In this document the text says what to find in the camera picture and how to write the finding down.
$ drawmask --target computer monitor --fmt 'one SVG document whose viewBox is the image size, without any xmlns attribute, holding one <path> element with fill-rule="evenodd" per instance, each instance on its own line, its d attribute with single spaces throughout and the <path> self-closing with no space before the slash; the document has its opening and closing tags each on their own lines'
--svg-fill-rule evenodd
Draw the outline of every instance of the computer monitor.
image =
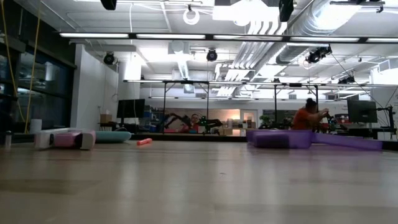
<svg viewBox="0 0 398 224">
<path fill-rule="evenodd" d="M 143 118 L 145 99 L 119 100 L 118 118 Z"/>
<path fill-rule="evenodd" d="M 347 100 L 348 119 L 354 123 L 377 123 L 376 102 Z"/>
</svg>

